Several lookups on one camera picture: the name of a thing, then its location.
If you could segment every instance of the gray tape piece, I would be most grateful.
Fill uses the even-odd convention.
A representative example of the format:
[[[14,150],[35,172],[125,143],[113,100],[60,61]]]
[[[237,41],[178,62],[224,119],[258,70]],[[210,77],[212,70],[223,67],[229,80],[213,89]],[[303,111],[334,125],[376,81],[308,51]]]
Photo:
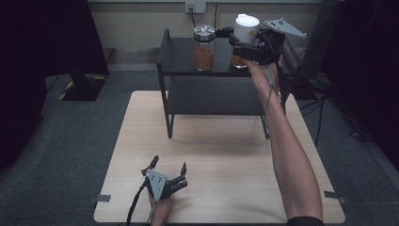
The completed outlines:
[[[110,195],[98,195],[97,196],[97,202],[109,202],[111,200],[111,196]]]
[[[337,199],[340,204],[347,203],[346,197],[339,197],[337,193],[332,191],[325,191],[325,197],[331,199]]]

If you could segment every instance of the jar with brown contents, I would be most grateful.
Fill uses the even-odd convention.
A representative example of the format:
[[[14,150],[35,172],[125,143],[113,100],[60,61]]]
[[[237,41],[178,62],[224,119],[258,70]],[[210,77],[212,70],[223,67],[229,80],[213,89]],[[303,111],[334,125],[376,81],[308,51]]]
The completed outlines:
[[[214,67],[215,29],[209,25],[194,28],[194,61],[199,71],[209,71]]]

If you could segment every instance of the black stand base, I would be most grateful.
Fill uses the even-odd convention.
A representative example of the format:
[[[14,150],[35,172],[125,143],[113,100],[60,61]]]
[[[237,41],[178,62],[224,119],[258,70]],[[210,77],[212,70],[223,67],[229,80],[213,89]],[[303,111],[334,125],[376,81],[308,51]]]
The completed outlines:
[[[79,84],[71,82],[64,93],[59,97],[62,101],[96,101],[97,97],[103,87],[105,77],[88,77],[85,88],[82,89]]]

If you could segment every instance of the brown contents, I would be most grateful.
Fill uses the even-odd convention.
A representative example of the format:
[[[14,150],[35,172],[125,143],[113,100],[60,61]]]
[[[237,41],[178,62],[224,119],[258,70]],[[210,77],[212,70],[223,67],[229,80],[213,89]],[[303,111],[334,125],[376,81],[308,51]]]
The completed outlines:
[[[231,64],[236,68],[245,68],[247,66],[238,55],[231,55]]]
[[[206,46],[199,46],[195,51],[196,67],[200,71],[211,70],[214,67],[214,51]]]

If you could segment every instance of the black cloth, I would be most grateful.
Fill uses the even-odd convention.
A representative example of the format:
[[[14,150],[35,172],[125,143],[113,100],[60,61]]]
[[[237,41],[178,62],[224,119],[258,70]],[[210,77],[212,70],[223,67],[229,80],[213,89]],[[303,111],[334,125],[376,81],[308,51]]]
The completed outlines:
[[[109,71],[87,0],[0,0],[0,27],[2,168],[40,118],[46,77]]]
[[[287,226],[324,226],[325,224],[318,218],[314,217],[296,217],[290,218]]]

